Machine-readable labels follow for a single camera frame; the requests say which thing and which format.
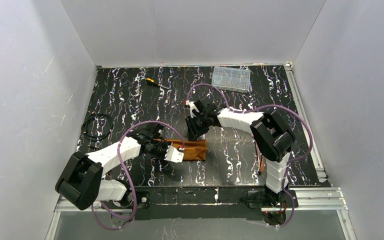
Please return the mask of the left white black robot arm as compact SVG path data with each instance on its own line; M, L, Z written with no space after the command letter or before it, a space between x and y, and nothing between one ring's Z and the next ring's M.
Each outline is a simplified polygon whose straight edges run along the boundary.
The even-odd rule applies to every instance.
M122 143L90 153L74 152L55 184L55 191L79 210L85 210L96 201L121 201L130 192L127 184L106 180L105 175L121 161L143 154L165 160L170 145L160 141L163 131L163 125L147 123L129 132Z

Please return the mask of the orange cloth napkin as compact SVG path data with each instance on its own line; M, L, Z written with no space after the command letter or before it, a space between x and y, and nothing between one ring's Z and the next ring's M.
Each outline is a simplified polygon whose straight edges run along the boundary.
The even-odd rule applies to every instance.
M182 146L182 141L180 139L157 139L157 141L168 143L173 145L175 148L180 148ZM208 150L208 144L206 139L199 139L189 141L186 140L184 146L184 161L205 161L206 153Z

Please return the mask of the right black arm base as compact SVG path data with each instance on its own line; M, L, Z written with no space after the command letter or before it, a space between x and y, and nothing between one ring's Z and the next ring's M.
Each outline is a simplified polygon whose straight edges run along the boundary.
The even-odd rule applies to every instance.
M291 208L298 207L298 197L294 190L289 190L285 193L281 190L275 193L268 188L253 189L244 193L241 201L249 208Z

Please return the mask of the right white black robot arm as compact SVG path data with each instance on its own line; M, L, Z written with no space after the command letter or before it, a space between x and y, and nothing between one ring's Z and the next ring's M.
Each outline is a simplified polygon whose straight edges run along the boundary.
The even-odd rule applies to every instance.
M280 114L272 112L246 112L225 105L217 106L203 97L185 101L189 109L186 117L187 137L195 141L205 135L210 127L232 128L250 133L259 152L266 160L266 196L278 200L288 186L285 173L292 145L296 141L293 131Z

